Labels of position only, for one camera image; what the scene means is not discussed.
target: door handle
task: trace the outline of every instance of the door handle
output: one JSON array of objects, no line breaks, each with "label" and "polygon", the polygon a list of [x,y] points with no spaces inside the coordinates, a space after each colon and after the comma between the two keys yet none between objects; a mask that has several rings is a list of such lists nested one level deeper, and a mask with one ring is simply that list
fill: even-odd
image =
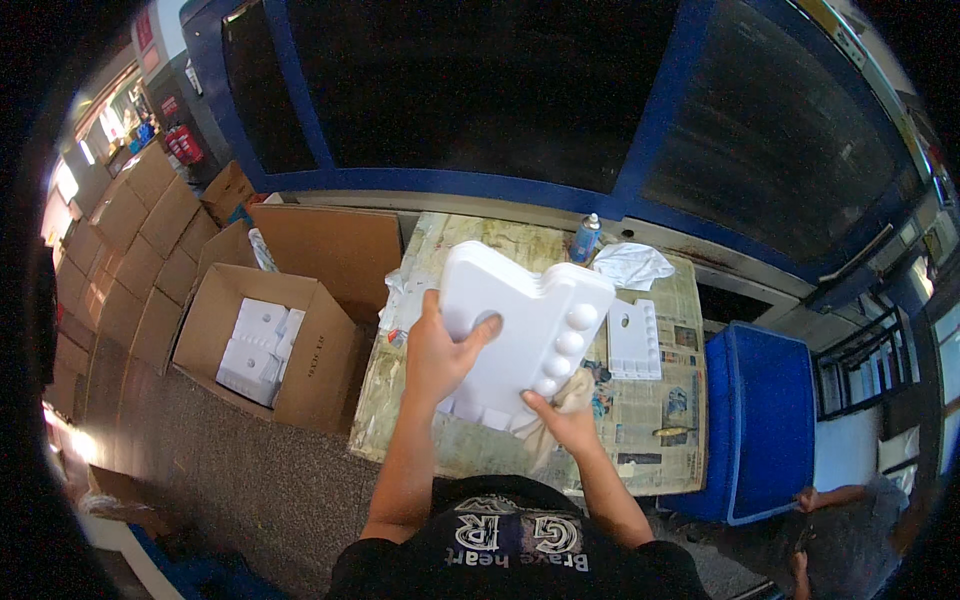
[{"label": "door handle", "polygon": [[869,254],[870,252],[872,252],[877,246],[879,246],[879,245],[883,242],[883,240],[887,239],[887,236],[889,236],[891,233],[893,233],[893,230],[894,230],[894,226],[893,226],[892,224],[888,223],[885,228],[883,228],[883,229],[880,230],[880,233],[878,233],[877,235],[874,236],[874,239],[870,240],[870,243],[869,243],[869,244],[867,244],[866,246],[864,246],[863,249],[856,254],[856,256],[854,256],[853,258],[851,258],[850,260],[848,260],[848,261],[846,262],[846,264],[844,264],[844,266],[840,267],[839,269],[837,269],[836,271],[834,271],[833,273],[831,273],[831,274],[829,274],[829,275],[824,275],[824,276],[818,277],[818,278],[817,278],[817,282],[818,282],[818,283],[827,283],[827,282],[829,282],[829,281],[833,281],[833,280],[839,278],[842,274],[844,274],[846,271],[848,271],[853,265],[855,265],[856,263],[860,262],[860,260],[861,260],[864,256],[866,256],[867,254]]}]

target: rag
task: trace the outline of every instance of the rag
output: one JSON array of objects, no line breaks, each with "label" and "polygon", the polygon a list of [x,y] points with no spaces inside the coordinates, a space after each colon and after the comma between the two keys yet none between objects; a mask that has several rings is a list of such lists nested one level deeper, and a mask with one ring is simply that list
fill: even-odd
[{"label": "rag", "polygon": [[643,244],[610,244],[597,253],[590,265],[613,285],[627,290],[649,292],[654,279],[670,277],[675,269],[659,251]]},{"label": "rag", "polygon": [[[593,373],[589,369],[578,369],[559,392],[553,396],[553,407],[559,413],[573,413],[589,408],[593,398]],[[531,472],[546,466],[550,453],[557,447],[557,440],[547,429],[543,419],[520,427],[515,436],[523,440],[523,447],[534,457]]]}]

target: blue plastic crate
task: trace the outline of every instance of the blue plastic crate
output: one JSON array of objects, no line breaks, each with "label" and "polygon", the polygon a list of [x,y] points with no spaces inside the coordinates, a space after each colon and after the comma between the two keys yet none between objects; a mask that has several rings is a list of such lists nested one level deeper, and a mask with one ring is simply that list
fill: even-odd
[{"label": "blue plastic crate", "polygon": [[742,525],[792,509],[813,482],[813,371],[806,344],[733,322],[707,355],[707,485],[660,506]]}]

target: black t-shirt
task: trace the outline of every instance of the black t-shirt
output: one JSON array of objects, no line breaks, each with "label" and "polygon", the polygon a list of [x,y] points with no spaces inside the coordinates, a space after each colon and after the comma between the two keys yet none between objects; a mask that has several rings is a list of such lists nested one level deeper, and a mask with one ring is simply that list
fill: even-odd
[{"label": "black t-shirt", "polygon": [[680,546],[618,546],[559,492],[511,476],[453,482],[408,541],[340,555],[327,598],[398,597],[709,598]]}]

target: beige rag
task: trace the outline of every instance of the beige rag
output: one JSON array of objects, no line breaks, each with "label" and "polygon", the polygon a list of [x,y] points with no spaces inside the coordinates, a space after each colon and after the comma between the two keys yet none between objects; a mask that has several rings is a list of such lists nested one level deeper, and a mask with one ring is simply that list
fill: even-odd
[{"label": "beige rag", "polygon": [[[593,373],[589,369],[578,369],[553,396],[554,409],[558,413],[573,413],[589,408],[594,384]],[[535,458],[531,472],[543,468],[550,453],[557,447],[557,440],[540,418],[520,427],[514,435],[524,441],[523,447]]]}]

